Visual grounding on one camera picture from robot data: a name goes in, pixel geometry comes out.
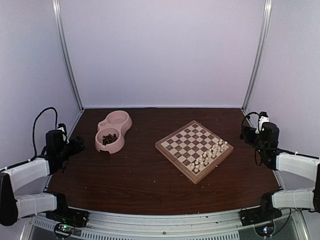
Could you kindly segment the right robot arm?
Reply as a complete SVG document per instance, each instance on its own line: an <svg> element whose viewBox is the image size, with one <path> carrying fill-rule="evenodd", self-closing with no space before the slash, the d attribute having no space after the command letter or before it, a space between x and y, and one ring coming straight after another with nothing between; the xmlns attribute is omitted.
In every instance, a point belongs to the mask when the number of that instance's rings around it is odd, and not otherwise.
<svg viewBox="0 0 320 240"><path fill-rule="evenodd" d="M261 221L270 220L281 209L320 212L320 158L279 148L279 135L279 128L272 122L264 122L258 128L241 125L240 139L253 147L263 165L274 172L305 179L313 185L263 194L256 210Z"/></svg>

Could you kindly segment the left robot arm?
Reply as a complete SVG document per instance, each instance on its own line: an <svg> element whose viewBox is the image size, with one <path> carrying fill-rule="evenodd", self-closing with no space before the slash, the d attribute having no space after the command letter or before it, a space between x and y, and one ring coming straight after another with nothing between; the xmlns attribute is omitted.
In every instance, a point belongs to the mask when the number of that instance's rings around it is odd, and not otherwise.
<svg viewBox="0 0 320 240"><path fill-rule="evenodd" d="M71 209L63 193L42 191L19 195L21 188L65 170L70 157L85 150L84 140L77 136L68 139L61 129L45 135L46 145L41 154L0 171L0 223L12 226L19 219L46 213L55 221L75 227L86 225L86 211Z"/></svg>

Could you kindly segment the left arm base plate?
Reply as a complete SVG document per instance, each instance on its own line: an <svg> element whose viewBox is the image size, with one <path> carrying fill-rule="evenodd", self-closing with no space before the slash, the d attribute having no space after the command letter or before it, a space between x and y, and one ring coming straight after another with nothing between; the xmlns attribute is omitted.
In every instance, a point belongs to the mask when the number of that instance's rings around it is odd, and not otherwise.
<svg viewBox="0 0 320 240"><path fill-rule="evenodd" d="M67 210L47 211L45 217L56 222L64 223L76 228L84 228L87 226L89 219L89 212L74 208L67 208Z"/></svg>

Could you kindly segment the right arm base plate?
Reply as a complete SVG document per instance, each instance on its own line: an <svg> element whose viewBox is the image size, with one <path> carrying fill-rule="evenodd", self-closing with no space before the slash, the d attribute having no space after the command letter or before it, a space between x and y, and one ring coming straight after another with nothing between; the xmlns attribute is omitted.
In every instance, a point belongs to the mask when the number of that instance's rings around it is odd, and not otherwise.
<svg viewBox="0 0 320 240"><path fill-rule="evenodd" d="M242 226L256 225L263 222L272 222L283 214L280 209L263 212L260 207L242 209L238 212Z"/></svg>

